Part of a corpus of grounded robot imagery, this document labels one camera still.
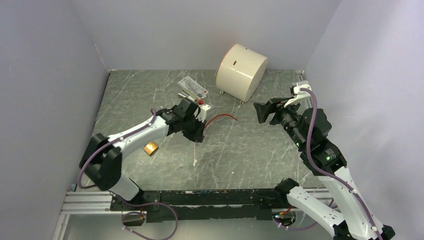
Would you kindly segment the brass padlock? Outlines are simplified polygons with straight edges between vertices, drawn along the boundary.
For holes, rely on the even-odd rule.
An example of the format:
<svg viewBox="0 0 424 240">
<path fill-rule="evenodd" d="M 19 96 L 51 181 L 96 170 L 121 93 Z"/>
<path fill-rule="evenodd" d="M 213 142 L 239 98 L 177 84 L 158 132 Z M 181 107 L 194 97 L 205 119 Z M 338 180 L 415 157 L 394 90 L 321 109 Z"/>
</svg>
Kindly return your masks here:
<svg viewBox="0 0 424 240">
<path fill-rule="evenodd" d="M 159 145 L 154 141 L 151 141 L 143 147 L 143 150 L 148 156 L 151 157 L 159 150 Z"/>
</svg>

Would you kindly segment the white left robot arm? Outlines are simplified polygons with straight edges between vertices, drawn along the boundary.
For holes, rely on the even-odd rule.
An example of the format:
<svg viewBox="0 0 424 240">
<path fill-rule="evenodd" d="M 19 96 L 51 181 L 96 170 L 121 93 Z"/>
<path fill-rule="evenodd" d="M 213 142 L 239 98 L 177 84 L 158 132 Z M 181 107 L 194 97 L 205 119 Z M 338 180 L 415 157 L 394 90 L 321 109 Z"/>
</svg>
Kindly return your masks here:
<svg viewBox="0 0 424 240">
<path fill-rule="evenodd" d="M 151 109 L 150 118 L 125 131 L 93 135 L 79 163 L 77 185 L 85 188 L 81 180 L 86 175 L 93 187 L 120 196 L 130 210 L 139 209 L 144 202 L 144 191 L 124 176 L 123 160 L 149 143 L 179 132 L 191 142 L 201 143 L 210 109 L 208 104 L 184 97 L 172 108 Z"/>
</svg>

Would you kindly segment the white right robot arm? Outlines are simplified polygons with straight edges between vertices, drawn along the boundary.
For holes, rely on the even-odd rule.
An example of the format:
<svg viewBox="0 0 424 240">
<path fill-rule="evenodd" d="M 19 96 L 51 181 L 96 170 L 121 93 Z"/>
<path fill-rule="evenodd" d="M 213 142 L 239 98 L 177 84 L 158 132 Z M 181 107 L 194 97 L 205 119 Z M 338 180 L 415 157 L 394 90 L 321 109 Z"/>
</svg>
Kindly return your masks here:
<svg viewBox="0 0 424 240">
<path fill-rule="evenodd" d="M 273 115 L 270 125 L 280 125 L 294 142 L 304 165 L 318 177 L 331 195 L 337 210 L 306 192 L 291 178 L 275 187 L 275 202 L 296 207 L 309 215 L 335 240 L 391 240 L 394 229 L 381 223 L 358 191 L 341 150 L 330 140 L 332 125 L 323 109 L 313 106 L 302 114 L 291 98 L 272 98 L 253 104 L 258 122 Z"/>
</svg>

